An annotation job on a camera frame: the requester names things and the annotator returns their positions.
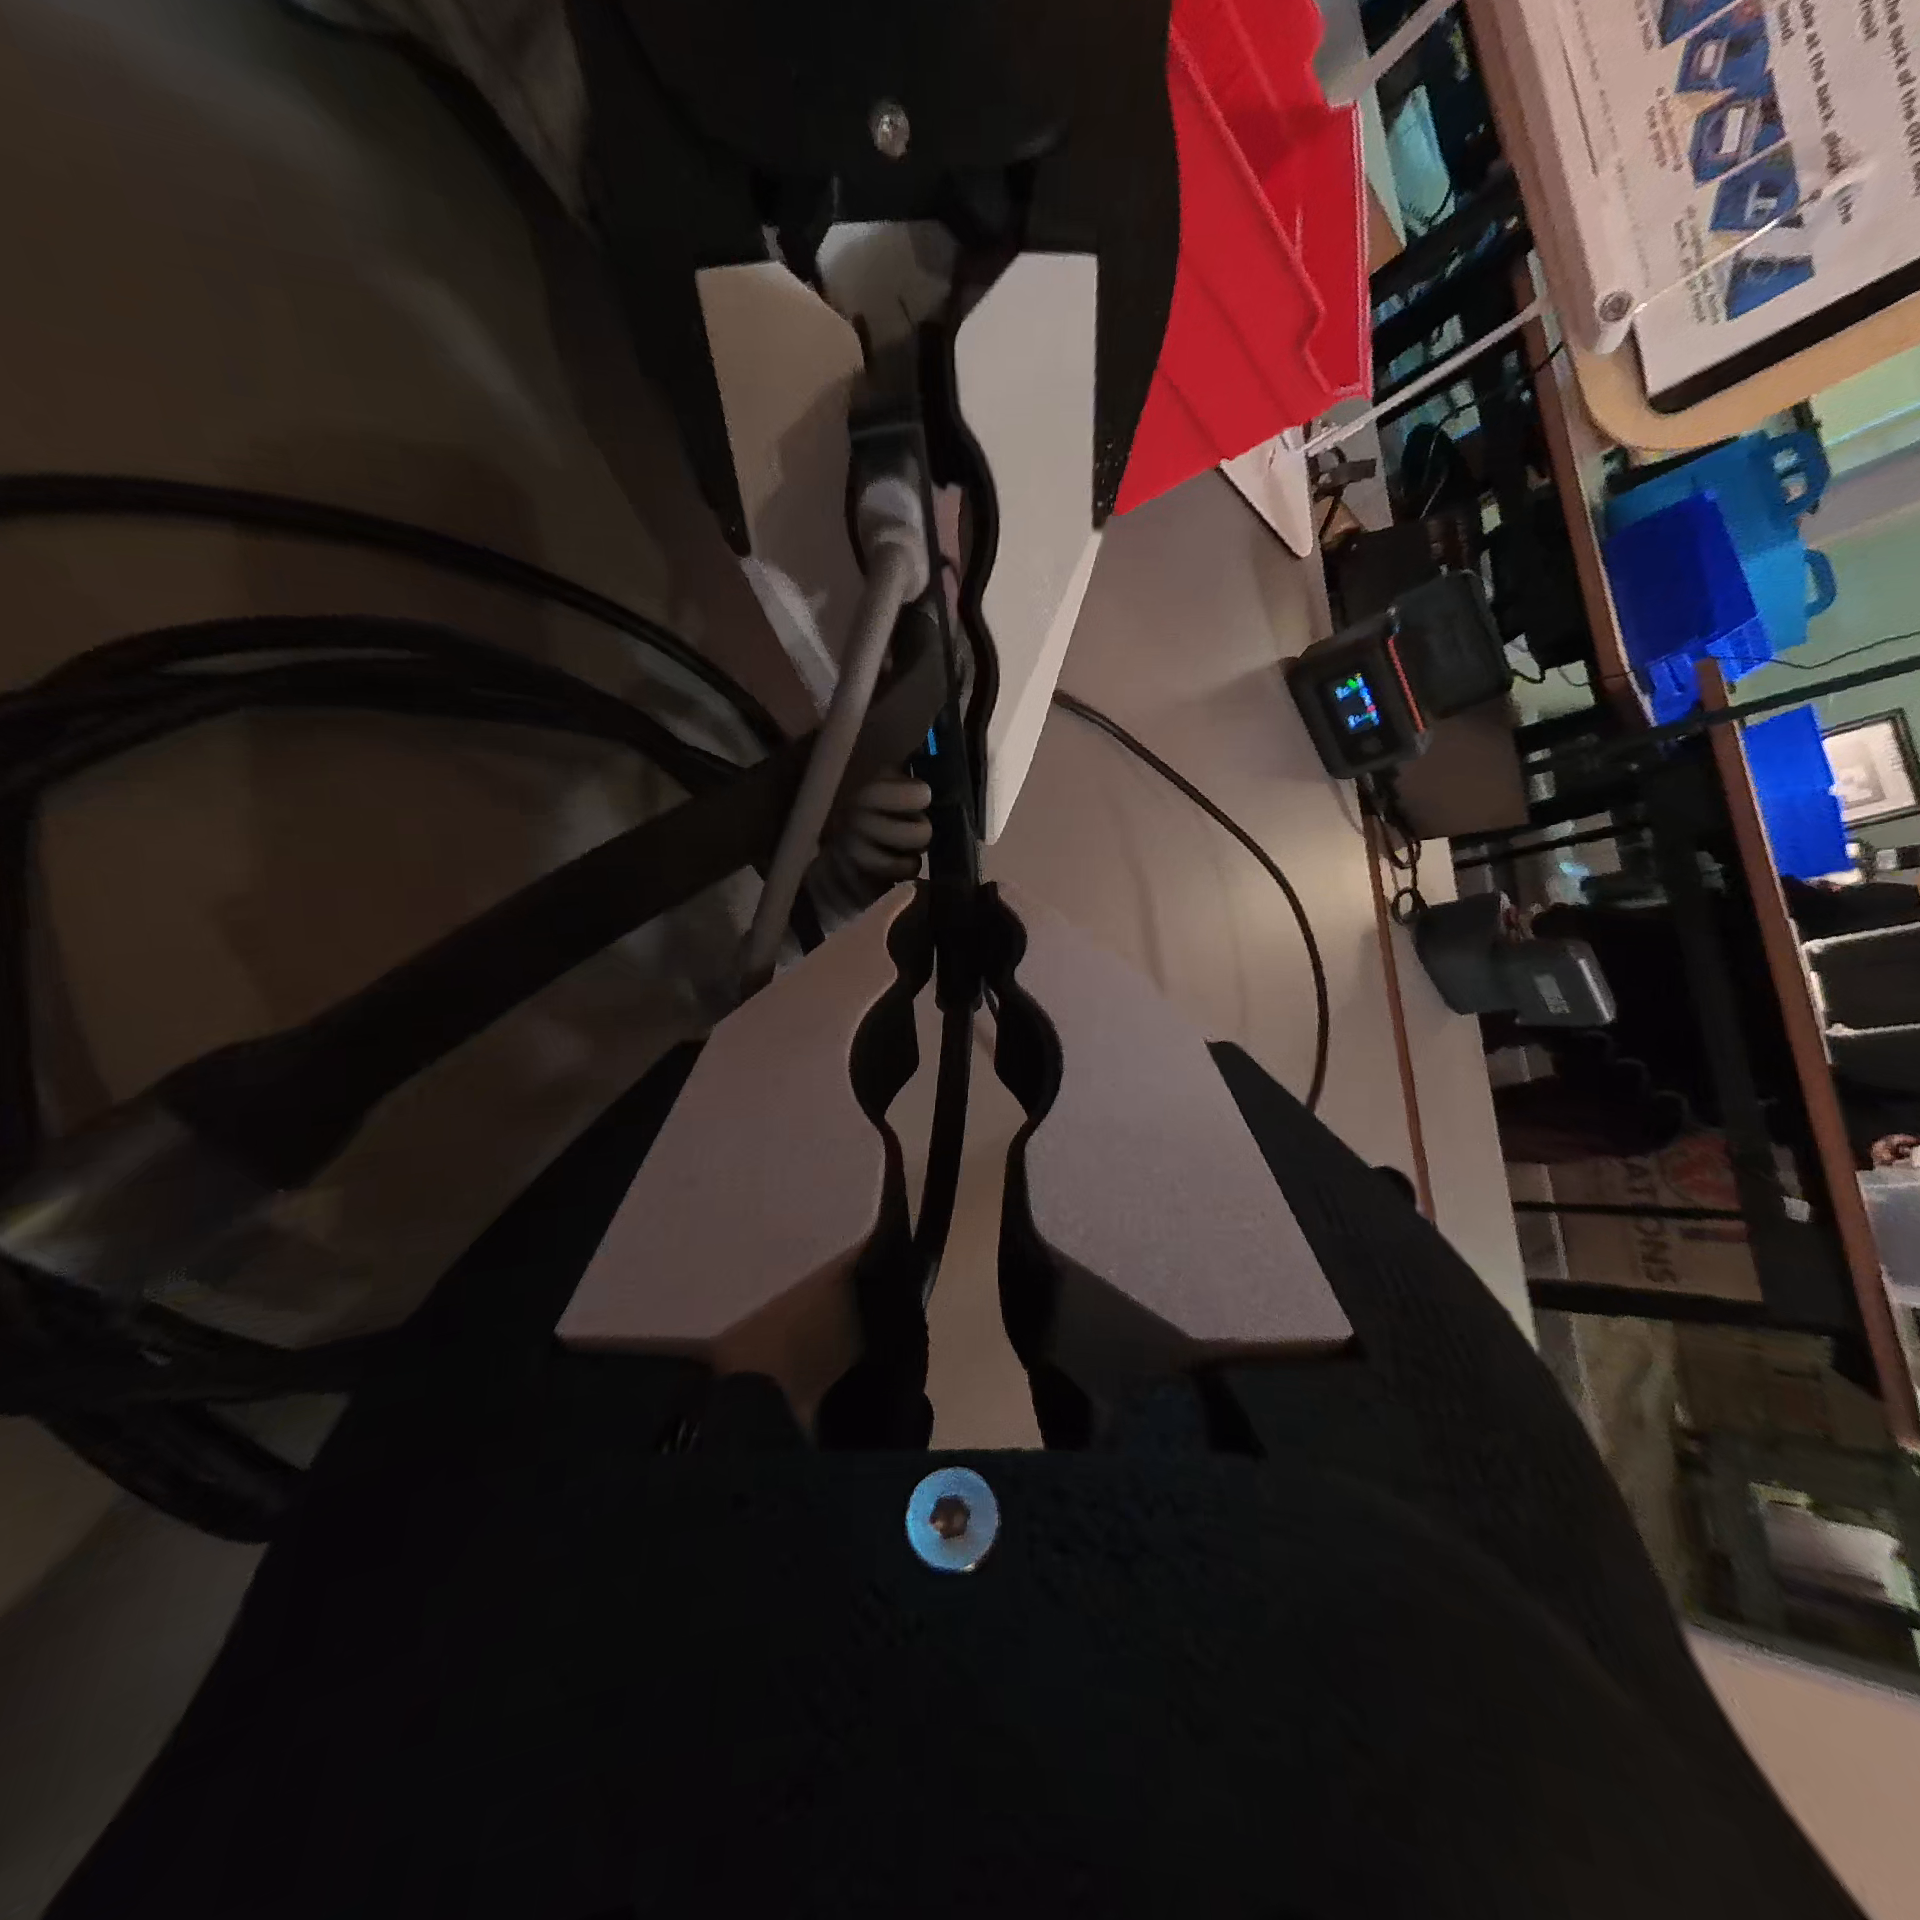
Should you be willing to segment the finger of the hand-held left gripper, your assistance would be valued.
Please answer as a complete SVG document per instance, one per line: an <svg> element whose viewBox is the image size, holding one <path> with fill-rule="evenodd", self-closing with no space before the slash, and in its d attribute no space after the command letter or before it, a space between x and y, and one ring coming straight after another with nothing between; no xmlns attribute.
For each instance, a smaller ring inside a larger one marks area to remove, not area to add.
<svg viewBox="0 0 1920 1920"><path fill-rule="evenodd" d="M948 561L975 832L1004 837L1060 680L1095 517L1098 261L1021 252L970 267L916 248L935 521Z"/></svg>
<svg viewBox="0 0 1920 1920"><path fill-rule="evenodd" d="M698 294L742 510L747 582L796 667L836 667L861 593L849 532L857 331L775 261L703 270Z"/></svg>

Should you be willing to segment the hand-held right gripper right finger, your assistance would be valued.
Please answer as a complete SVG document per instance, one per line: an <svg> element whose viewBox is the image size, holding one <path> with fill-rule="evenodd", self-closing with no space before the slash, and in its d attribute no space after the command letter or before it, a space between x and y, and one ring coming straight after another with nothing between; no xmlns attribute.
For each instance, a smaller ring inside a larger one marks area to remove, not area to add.
<svg viewBox="0 0 1920 1920"><path fill-rule="evenodd" d="M993 1063L1020 1109L998 1315L1045 1444L1219 1367L1353 1344L1327 1275L1210 1043L1055 912L980 888Z"/></svg>

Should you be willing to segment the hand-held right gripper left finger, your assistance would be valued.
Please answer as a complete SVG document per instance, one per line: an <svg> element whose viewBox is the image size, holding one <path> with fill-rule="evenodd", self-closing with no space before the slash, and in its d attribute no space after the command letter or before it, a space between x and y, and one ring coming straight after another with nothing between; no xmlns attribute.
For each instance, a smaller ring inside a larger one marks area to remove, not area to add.
<svg viewBox="0 0 1920 1920"><path fill-rule="evenodd" d="M766 1376L825 1444L924 1444L929 1326L890 1121L922 1064L899 885L700 1047L557 1321L578 1353Z"/></svg>

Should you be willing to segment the black usb cable gold plug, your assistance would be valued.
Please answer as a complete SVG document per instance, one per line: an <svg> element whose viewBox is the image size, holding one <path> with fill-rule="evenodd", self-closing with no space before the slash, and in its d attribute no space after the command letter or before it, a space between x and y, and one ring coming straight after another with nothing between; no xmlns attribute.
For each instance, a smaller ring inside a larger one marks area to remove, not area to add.
<svg viewBox="0 0 1920 1920"><path fill-rule="evenodd" d="M565 973L755 869L753 940L807 944L802 859L876 805L863 774L908 774L945 702L910 603L942 593L929 470L905 444L855 463L849 525L863 572L855 636L819 729L785 739L681 636L535 561L412 521L295 495L110 473L4 479L4 521L204 521L358 545L563 608L703 683L762 745L698 748L563 667L398 615L237 615L98 644L4 692L4 1409L20 1409L122 1493L210 1537L269 1541L305 1471L217 1405L348 1389L396 1335L284 1351L157 1302L228 1232L309 1187L371 1112ZM470 723L582 736L681 787L681 806L577 854L364 989L262 1039L220 1047L57 1143L33 1068L27 869L41 801L167 736L250 710ZM946 1251L970 1116L979 971L973 891L933 886L945 1009L929 1167L915 1222L924 1302Z"/></svg>

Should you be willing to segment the black usb hub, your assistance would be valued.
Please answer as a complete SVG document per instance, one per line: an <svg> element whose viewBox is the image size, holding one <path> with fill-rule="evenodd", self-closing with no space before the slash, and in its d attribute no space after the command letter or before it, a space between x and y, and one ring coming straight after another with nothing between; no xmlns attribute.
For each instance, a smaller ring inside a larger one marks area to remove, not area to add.
<svg viewBox="0 0 1920 1920"><path fill-rule="evenodd" d="M905 771L929 788L925 877L935 888L964 896L979 885L975 767L970 743L973 661L970 639L954 623L945 599L929 590L910 603L899 633L924 639L945 675L945 702Z"/></svg>

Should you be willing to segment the red plastic bin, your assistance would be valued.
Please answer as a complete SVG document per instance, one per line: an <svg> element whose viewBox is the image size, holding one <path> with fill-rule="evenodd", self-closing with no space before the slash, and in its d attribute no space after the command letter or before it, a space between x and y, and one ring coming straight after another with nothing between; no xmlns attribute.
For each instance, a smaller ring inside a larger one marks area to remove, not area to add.
<svg viewBox="0 0 1920 1920"><path fill-rule="evenodd" d="M1178 1L1180 256L1117 511L1373 389L1361 109L1315 72L1315 1Z"/></svg>

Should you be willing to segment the grey black battery pack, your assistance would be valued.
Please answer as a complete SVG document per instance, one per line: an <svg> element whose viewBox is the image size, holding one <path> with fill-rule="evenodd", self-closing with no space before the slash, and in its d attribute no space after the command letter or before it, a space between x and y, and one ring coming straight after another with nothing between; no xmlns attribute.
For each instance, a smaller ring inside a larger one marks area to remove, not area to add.
<svg viewBox="0 0 1920 1920"><path fill-rule="evenodd" d="M1409 929L1438 997L1460 1016L1564 1028L1615 1021L1615 997L1594 948L1526 929L1503 894L1420 904Z"/></svg>

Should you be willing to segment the small black screen device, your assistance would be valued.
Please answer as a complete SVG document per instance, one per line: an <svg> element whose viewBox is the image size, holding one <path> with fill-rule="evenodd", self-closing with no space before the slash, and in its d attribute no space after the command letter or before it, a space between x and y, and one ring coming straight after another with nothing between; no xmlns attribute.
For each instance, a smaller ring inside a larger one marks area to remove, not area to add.
<svg viewBox="0 0 1920 1920"><path fill-rule="evenodd" d="M1323 767L1361 781L1425 756L1441 725L1503 696L1514 667L1481 577L1449 569L1311 643L1283 678Z"/></svg>

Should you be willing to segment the black metal shelf rack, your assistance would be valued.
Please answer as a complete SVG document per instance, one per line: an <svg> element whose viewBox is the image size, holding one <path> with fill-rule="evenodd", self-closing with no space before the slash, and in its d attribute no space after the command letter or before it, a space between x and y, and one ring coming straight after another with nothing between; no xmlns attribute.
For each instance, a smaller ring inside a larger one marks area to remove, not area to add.
<svg viewBox="0 0 1920 1920"><path fill-rule="evenodd" d="M1519 340L1515 381L1543 422L1559 513L1575 544L1598 702L1523 729L1523 783L1547 783L1549 792L1529 801L1525 825L1473 837L1500 856L1515 854L1529 832L1579 821L1601 821L1602 838L1615 846L1643 841L1673 912L1684 1008L1726 1117L1738 1197L1730 1219L1747 1228L1759 1284L1754 1302L1694 1287L1570 1283L1531 1284L1531 1297L1564 1312L1831 1337L1841 1372L1879 1398L1890 1439L1916 1454L1916 1389L1898 1312L1743 748L1759 719L1820 692L1894 678L1909 662L1877 661L1743 704L1708 677L1701 709L1652 726L1625 670L1579 488L1570 359L1549 348L1547 320L1515 316L1509 336Z"/></svg>

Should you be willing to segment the plywood board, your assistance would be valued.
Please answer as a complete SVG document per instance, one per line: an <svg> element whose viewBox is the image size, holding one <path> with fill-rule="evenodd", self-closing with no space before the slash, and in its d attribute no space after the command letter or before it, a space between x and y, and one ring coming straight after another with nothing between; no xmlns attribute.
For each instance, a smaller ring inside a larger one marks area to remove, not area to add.
<svg viewBox="0 0 1920 1920"><path fill-rule="evenodd" d="M1596 289L1594 270L1604 264L1610 247L1556 4L1468 4L1468 17L1546 289L1570 343L1575 381L1604 437L1646 451L1726 440L1916 348L1913 293L1702 401L1675 414L1654 411L1628 336L1630 301L1601 300Z"/></svg>

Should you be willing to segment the dark blue plastic crate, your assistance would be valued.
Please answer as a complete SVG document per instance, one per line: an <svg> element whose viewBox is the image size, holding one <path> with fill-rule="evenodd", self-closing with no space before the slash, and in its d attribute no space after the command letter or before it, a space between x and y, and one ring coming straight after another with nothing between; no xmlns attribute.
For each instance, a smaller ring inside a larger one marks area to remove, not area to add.
<svg viewBox="0 0 1920 1920"><path fill-rule="evenodd" d="M1623 651L1658 725L1698 704L1702 657L1738 678L1770 661L1770 638L1715 494L1684 494L1601 542Z"/></svg>

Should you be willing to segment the light blue plastic crate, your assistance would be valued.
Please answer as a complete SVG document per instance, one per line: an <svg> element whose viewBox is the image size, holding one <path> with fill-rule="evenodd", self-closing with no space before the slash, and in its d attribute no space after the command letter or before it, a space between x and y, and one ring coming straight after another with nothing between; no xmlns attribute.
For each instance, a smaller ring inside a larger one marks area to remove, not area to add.
<svg viewBox="0 0 1920 1920"><path fill-rule="evenodd" d="M1682 495L1713 495L1754 592L1771 654L1805 643L1807 623L1834 608L1837 581L1826 552L1807 544L1805 521L1834 478L1812 427L1757 429L1621 470L1602 523L1615 532Z"/></svg>

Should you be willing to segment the printed instruction sheet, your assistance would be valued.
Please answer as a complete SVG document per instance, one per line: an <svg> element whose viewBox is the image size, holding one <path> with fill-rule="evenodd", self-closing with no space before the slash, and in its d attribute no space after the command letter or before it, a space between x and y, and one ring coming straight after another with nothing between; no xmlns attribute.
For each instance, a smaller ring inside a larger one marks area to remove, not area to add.
<svg viewBox="0 0 1920 1920"><path fill-rule="evenodd" d="M1556 4L1628 300L1675 414L1916 293L1916 1Z"/></svg>

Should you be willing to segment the framed black white tag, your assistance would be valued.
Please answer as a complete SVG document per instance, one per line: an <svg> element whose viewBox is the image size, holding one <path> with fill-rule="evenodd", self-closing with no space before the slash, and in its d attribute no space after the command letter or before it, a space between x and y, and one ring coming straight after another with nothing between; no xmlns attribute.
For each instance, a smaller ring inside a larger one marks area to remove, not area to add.
<svg viewBox="0 0 1920 1920"><path fill-rule="evenodd" d="M1821 732L1841 821L1883 825L1917 812L1917 752L1905 710L1885 710Z"/></svg>

